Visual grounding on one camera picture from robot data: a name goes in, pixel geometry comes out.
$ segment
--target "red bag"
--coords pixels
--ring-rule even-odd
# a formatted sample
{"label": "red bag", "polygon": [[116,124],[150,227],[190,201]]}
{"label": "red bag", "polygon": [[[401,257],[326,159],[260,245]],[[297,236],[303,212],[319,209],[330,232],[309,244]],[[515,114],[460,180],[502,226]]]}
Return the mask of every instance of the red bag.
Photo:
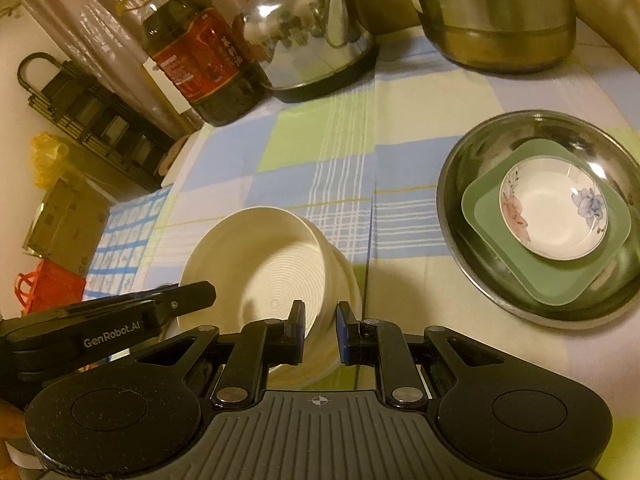
{"label": "red bag", "polygon": [[[43,258],[38,267],[15,279],[14,293],[23,307],[23,315],[82,301],[84,278]],[[27,284],[28,290],[22,290]]]}

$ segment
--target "flower pattern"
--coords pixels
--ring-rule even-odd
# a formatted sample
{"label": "flower pattern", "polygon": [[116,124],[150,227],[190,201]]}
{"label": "flower pattern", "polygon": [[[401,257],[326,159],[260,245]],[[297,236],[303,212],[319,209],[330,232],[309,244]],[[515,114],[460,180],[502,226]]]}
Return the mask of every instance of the flower pattern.
{"label": "flower pattern", "polygon": [[585,218],[589,228],[597,227],[600,220],[604,218],[606,206],[602,195],[596,195],[593,188],[583,188],[571,195],[571,199],[578,208],[578,215]]}
{"label": "flower pattern", "polygon": [[522,204],[517,197],[511,193],[507,195],[502,193],[500,195],[500,208],[504,219],[511,231],[520,239],[527,242],[531,241],[529,233],[527,232],[527,221],[522,217]]}

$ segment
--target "screw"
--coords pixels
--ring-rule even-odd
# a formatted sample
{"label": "screw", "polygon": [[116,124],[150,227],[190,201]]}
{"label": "screw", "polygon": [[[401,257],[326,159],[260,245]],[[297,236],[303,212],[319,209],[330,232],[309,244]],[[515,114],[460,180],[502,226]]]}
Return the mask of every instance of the screw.
{"label": "screw", "polygon": [[244,388],[238,388],[236,386],[228,386],[227,388],[222,388],[218,392],[218,398],[222,402],[240,402],[241,400],[245,400],[249,394],[246,392]]}
{"label": "screw", "polygon": [[412,402],[418,402],[424,397],[422,392],[418,388],[414,388],[412,386],[402,386],[401,388],[396,388],[391,393],[391,396],[401,404],[411,404]]}

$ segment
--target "blue and white cloth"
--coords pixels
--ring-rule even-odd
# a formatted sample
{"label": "blue and white cloth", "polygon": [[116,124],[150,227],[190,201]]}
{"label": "blue and white cloth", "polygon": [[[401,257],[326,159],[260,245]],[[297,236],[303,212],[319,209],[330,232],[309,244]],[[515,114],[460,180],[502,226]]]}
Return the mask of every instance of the blue and white cloth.
{"label": "blue and white cloth", "polygon": [[86,277],[83,300],[126,294],[142,262],[170,187],[111,208]]}

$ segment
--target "stainless steel plate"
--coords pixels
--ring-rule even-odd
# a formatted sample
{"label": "stainless steel plate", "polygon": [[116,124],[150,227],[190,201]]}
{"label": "stainless steel plate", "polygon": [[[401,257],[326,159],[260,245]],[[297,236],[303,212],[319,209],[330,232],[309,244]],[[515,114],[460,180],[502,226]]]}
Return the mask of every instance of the stainless steel plate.
{"label": "stainless steel plate", "polygon": [[[466,222],[460,206],[469,184],[533,138],[554,140],[587,162],[631,214],[630,235],[612,263],[563,306],[534,300]],[[592,124],[546,110],[513,112],[479,124],[449,153],[438,180],[437,207],[444,239],[460,269],[486,297],[516,316],[555,328],[592,328],[620,316],[640,296],[640,166]]]}

